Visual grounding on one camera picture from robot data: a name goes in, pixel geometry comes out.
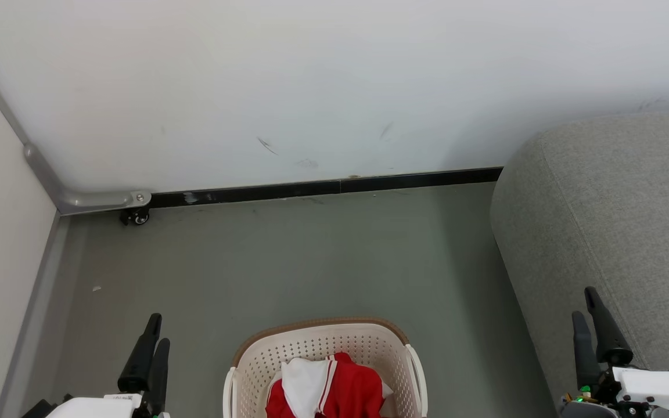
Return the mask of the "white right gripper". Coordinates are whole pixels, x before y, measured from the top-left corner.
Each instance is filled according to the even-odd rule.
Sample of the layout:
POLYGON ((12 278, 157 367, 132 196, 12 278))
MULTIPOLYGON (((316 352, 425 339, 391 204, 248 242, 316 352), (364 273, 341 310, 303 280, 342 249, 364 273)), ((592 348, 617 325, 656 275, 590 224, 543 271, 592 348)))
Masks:
POLYGON ((669 417, 669 370, 627 367, 634 352, 596 288, 584 289, 592 333, 582 312, 574 311, 573 348, 578 396, 561 398, 563 417, 669 417), (610 367, 602 373, 599 363, 610 367))

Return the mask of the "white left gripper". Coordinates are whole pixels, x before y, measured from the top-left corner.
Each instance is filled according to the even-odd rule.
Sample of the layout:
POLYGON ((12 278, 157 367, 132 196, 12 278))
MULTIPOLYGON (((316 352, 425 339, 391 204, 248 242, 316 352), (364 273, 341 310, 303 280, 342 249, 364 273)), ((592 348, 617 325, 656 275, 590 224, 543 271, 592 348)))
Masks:
POLYGON ((76 397, 56 406, 47 417, 170 417, 165 412, 170 339, 159 341, 162 315, 153 313, 117 380, 120 392, 101 398, 76 397))

